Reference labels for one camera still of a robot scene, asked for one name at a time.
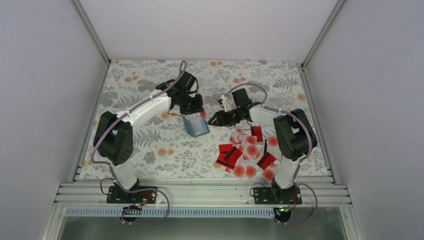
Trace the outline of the teal leather card holder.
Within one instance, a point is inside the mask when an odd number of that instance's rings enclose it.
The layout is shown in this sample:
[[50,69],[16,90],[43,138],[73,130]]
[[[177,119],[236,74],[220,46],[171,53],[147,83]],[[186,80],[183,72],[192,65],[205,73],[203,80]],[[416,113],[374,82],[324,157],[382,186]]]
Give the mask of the teal leather card holder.
[[185,130],[192,138],[197,138],[210,133],[208,123],[200,113],[182,115]]

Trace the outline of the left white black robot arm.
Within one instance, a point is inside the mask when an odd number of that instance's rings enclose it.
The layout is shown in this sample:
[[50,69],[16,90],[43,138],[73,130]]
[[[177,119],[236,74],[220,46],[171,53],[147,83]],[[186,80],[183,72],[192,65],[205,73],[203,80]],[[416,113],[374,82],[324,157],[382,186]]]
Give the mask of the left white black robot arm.
[[93,139],[93,154],[103,160],[120,187],[119,196],[131,203],[139,197],[138,178],[130,164],[134,151],[134,128],[144,125],[158,114],[177,106],[181,115],[203,112],[203,98],[198,94],[199,83],[191,73],[182,70],[176,79],[160,83],[150,95],[118,113],[104,112]]

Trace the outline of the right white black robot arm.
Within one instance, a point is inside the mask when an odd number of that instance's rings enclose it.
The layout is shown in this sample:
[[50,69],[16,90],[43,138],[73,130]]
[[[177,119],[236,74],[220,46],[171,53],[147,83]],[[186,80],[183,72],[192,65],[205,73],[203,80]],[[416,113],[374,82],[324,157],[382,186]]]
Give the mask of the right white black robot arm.
[[217,111],[208,124],[230,127],[248,121],[274,127],[277,145],[285,159],[271,180],[270,195],[274,202],[282,204],[289,199],[292,189],[299,186],[296,177],[301,164],[318,144],[314,130],[300,108],[285,111],[253,102],[244,88],[233,92],[232,98],[235,108]]

